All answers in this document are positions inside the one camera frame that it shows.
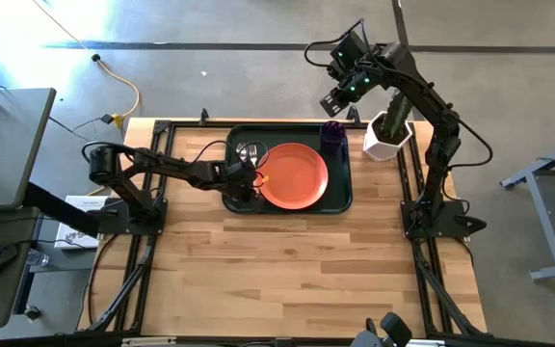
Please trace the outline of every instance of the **wooden table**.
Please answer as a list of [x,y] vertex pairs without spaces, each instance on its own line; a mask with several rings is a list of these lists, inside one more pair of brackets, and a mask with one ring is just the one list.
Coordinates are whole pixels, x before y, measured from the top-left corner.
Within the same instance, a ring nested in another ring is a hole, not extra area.
[[[132,119],[125,143],[149,147],[154,122]],[[423,158],[432,127],[414,127]],[[227,133],[177,129],[172,156],[192,160]],[[364,130],[348,130],[354,200],[338,215],[238,215],[223,207],[219,193],[169,179],[169,211],[153,261],[143,335],[354,337],[365,318],[378,326],[393,311],[414,336],[423,336],[412,252],[402,231],[398,162],[369,159],[361,150],[363,136]],[[203,159],[224,156],[223,147],[213,146]],[[407,161],[412,179],[409,154]],[[143,176],[134,181],[140,186]],[[447,192],[454,194],[450,177]],[[127,236],[116,240],[96,270],[96,316],[119,291],[129,243]],[[452,239],[438,239],[437,247],[447,291],[485,331],[468,253]],[[129,317],[135,303],[133,293]],[[440,327],[437,299],[431,303]],[[84,313],[79,328],[87,326]]]

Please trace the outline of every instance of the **fork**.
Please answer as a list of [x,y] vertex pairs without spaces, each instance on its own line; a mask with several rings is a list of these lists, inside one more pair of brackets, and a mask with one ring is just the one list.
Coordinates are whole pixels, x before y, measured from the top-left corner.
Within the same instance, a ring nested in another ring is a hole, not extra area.
[[250,146],[250,159],[251,163],[256,167],[256,160],[258,160],[258,156],[256,154],[256,145]]

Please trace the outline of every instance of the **black tray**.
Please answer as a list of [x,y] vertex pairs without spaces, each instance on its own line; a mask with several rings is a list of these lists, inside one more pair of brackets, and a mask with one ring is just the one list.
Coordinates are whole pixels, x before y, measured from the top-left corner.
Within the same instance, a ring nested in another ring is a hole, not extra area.
[[[325,194],[311,206],[299,210],[287,210],[277,207],[268,201],[253,209],[249,203],[234,201],[222,195],[224,206],[235,213],[319,213],[336,214],[347,210],[353,202],[353,186],[351,184],[351,167],[348,158],[348,140],[344,139],[340,149],[334,154],[326,154],[320,150],[321,124],[241,124],[233,127],[226,141],[237,147],[240,143],[262,141],[269,149],[285,143],[300,143],[316,150],[329,172],[329,182]],[[265,155],[265,148],[256,145],[258,161]],[[234,163],[236,153],[226,148],[225,160]]]

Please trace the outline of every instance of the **red-orange plate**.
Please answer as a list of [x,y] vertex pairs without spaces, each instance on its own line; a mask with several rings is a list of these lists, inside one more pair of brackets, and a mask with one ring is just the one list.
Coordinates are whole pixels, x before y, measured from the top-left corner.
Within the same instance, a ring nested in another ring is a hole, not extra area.
[[260,193],[275,206],[301,209],[310,206],[323,196],[327,189],[329,173],[323,158],[312,148],[302,144],[282,144],[269,150],[259,161],[259,177],[255,185]]

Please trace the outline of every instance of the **white paper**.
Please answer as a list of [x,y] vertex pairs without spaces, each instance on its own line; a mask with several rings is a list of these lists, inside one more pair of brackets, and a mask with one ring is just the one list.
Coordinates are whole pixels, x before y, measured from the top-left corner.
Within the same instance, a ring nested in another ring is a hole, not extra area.
[[[81,209],[83,211],[99,210],[106,203],[108,197],[86,197],[86,196],[67,196],[66,202],[72,206]],[[97,248],[98,241],[89,235],[82,232],[76,231],[75,229],[59,223],[59,229],[57,230],[58,240],[67,240],[75,244],[79,244],[86,248]],[[55,242],[55,248],[61,250],[72,250],[78,249],[80,247],[70,245],[63,241]]]

